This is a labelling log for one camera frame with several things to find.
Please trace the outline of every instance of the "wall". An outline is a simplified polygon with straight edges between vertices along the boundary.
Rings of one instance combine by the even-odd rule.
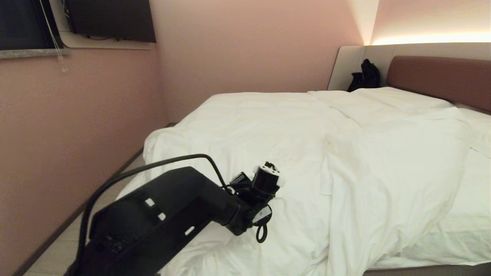
[[[380,0],[372,45],[491,42],[490,0]]]
[[[363,45],[370,45],[379,0],[348,0]]]
[[[0,275],[167,124],[155,50],[0,59]]]
[[[363,45],[348,0],[151,4],[171,121],[217,93],[326,89],[339,47]]]

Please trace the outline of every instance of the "baseboard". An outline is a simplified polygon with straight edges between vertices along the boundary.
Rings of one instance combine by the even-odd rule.
[[[124,172],[126,168],[135,161],[140,154],[143,153],[143,148],[139,149],[129,160],[125,162],[123,166],[121,166],[118,171],[116,171],[109,179],[113,178],[114,176]],[[39,257],[51,246],[52,243],[54,243],[58,237],[73,223],[75,219],[79,217],[79,215],[83,212],[85,209],[87,202],[84,202],[81,206],[79,206],[75,212],[73,212],[70,217],[63,222],[63,224],[56,229],[56,231],[49,236],[49,238],[43,242],[43,244],[27,259],[21,266],[20,268],[14,273],[13,276],[23,276],[29,268],[37,261]]]

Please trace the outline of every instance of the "black cable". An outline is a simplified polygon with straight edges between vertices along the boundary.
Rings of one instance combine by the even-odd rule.
[[[112,37],[94,38],[94,37],[91,37],[90,35],[86,35],[85,38],[92,39],[92,40],[108,40],[108,39],[111,39]]]
[[[223,181],[223,178],[221,177],[220,171],[217,168],[217,165],[215,164],[215,162],[213,161],[213,159],[210,156],[206,155],[206,154],[192,154],[192,155],[185,155],[185,156],[181,156],[181,157],[171,158],[171,159],[167,159],[167,160],[155,162],[155,163],[152,163],[152,164],[141,166],[141,167],[132,169],[130,171],[121,173],[121,174],[119,174],[119,175],[117,175],[117,176],[109,179],[107,182],[105,182],[89,198],[89,200],[87,202],[87,206],[85,207],[85,210],[83,212],[82,222],[80,223],[79,248],[77,250],[77,257],[76,257],[75,262],[73,264],[74,267],[70,268],[70,270],[73,271],[73,272],[75,272],[74,274],[76,274],[76,272],[79,270],[80,262],[82,261],[83,251],[85,249],[85,241],[86,241],[86,238],[87,238],[87,227],[88,227],[88,221],[89,221],[89,217],[90,217],[90,212],[92,211],[92,208],[94,207],[95,202],[102,195],[102,193],[104,193],[107,189],[109,189],[112,185],[116,184],[117,182],[119,182],[119,181],[121,181],[121,180],[123,180],[123,179],[125,179],[127,177],[130,177],[132,175],[135,175],[135,174],[137,174],[139,172],[146,171],[146,170],[149,170],[151,168],[158,167],[158,166],[163,166],[163,165],[166,165],[166,164],[174,163],[174,162],[177,162],[177,161],[183,161],[183,160],[189,160],[189,159],[196,159],[196,158],[206,158],[211,163],[213,169],[215,170],[215,173],[217,174],[218,179],[220,180],[220,183],[221,183],[222,187],[229,194],[232,194],[232,192],[229,189],[227,189],[227,187],[225,185],[225,182]]]
[[[261,231],[261,228],[263,228],[263,236],[261,238],[259,238],[259,231]],[[266,240],[266,237],[268,236],[268,226],[265,224],[265,225],[261,225],[257,228],[257,232],[256,232],[256,240],[258,243],[263,243],[265,240]]]

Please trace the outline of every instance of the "headboard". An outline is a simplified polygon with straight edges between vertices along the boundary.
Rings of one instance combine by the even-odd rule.
[[[395,56],[387,85],[491,112],[491,60]]]

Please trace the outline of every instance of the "television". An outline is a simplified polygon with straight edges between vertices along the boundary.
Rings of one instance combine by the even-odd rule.
[[[59,0],[71,32],[156,42],[149,0]]]

